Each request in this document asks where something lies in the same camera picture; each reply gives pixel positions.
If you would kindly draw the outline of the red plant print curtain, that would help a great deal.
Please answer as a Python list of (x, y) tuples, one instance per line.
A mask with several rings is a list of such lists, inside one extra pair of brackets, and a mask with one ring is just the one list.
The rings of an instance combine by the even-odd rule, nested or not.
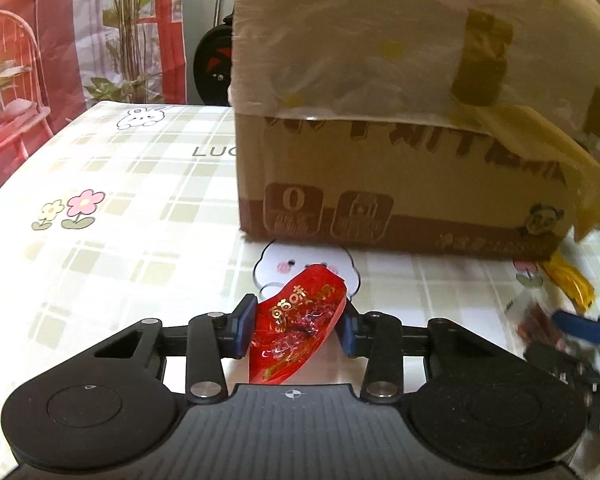
[(0, 187), (102, 101), (183, 104), (183, 0), (0, 0)]

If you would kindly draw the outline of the yellow snack packet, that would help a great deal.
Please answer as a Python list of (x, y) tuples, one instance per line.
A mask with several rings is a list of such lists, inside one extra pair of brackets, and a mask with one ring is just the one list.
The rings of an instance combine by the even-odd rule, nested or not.
[(581, 271), (556, 249), (540, 263), (548, 278), (565, 294), (578, 315), (585, 315), (595, 299), (595, 289)]

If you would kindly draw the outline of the brown cardboard box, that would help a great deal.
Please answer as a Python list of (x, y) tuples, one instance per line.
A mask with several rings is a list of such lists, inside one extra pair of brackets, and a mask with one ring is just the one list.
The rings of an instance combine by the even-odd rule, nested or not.
[(545, 259), (600, 229), (600, 0), (235, 0), (254, 238)]

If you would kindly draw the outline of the black exercise bike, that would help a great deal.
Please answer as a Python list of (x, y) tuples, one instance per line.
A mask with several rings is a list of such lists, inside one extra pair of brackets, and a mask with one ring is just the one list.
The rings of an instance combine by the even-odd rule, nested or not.
[(204, 105), (229, 106), (235, 9), (202, 36), (195, 51), (193, 76)]

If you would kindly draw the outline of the checkered bed sheet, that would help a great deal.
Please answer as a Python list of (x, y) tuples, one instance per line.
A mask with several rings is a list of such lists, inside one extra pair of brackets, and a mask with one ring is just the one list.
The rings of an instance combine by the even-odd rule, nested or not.
[[(0, 189), (0, 418), (20, 384), (142, 318), (183, 325), (233, 310), (258, 282), (266, 243), (238, 226), (233, 112), (169, 107), (162, 120), (122, 130), (129, 107), (100, 104), (32, 155)], [(81, 192), (105, 194), (95, 221), (62, 226), (61, 206)], [(427, 257), (320, 247), (334, 269), (358, 270), (353, 303), (406, 325), (443, 316), (521, 354), (505, 315), (522, 292), (543, 307), (570, 301), (533, 263)], [(600, 315), (600, 233), (562, 253), (595, 288)], [(16, 461), (0, 428), (0, 479)]]

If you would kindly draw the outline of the red snack packet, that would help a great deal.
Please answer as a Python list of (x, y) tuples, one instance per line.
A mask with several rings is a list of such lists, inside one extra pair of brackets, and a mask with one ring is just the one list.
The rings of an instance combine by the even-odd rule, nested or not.
[(320, 350), (347, 304), (346, 283), (312, 264), (257, 306), (249, 351), (249, 381), (279, 385)]

